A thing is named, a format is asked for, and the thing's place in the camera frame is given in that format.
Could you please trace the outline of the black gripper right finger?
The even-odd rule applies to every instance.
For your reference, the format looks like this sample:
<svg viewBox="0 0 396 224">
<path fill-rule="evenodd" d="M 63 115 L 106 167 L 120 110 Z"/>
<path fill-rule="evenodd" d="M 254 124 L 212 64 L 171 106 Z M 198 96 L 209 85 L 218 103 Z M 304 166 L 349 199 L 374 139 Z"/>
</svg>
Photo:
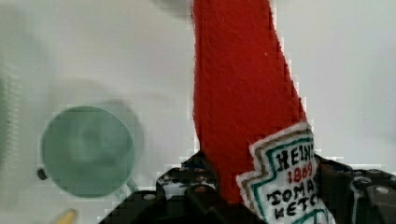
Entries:
<svg viewBox="0 0 396 224">
<path fill-rule="evenodd" d="M 395 175 L 315 158 L 318 195 L 336 224 L 396 224 Z"/>
</svg>

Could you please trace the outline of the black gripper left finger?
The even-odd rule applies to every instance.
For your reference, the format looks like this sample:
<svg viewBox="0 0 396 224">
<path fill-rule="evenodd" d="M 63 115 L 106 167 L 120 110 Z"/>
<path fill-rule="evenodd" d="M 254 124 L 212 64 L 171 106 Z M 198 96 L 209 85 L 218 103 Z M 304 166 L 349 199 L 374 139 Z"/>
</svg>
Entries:
<svg viewBox="0 0 396 224">
<path fill-rule="evenodd" d="M 172 168 L 155 190 L 132 193 L 98 224 L 267 224 L 219 195 L 216 172 L 203 152 Z"/>
</svg>

